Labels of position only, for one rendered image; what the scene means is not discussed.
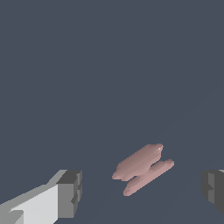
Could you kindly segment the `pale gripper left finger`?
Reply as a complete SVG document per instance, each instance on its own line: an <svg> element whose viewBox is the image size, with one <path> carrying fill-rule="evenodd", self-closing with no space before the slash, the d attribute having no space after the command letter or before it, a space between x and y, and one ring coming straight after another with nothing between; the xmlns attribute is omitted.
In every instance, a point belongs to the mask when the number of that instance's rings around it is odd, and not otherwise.
<svg viewBox="0 0 224 224"><path fill-rule="evenodd" d="M0 224L55 224L73 218L82 195L82 171L59 170L45 185L0 205Z"/></svg>

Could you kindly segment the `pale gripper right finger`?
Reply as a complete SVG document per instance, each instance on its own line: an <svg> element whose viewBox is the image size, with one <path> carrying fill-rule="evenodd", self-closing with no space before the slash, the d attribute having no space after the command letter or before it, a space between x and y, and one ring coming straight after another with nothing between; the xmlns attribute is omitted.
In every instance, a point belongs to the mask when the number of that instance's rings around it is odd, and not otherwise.
<svg viewBox="0 0 224 224"><path fill-rule="evenodd" d="M224 170L202 171L200 178L203 196L224 214Z"/></svg>

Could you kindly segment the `pink elongated object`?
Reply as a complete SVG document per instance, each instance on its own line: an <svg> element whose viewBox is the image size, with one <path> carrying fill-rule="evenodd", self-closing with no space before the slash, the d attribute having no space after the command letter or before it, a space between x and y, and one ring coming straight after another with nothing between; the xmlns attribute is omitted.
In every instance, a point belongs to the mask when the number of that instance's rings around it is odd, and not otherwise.
<svg viewBox="0 0 224 224"><path fill-rule="evenodd" d="M163 148L161 143L147 144L117 165L112 179L127 181L124 196L132 195L174 166L171 159L160 160Z"/></svg>

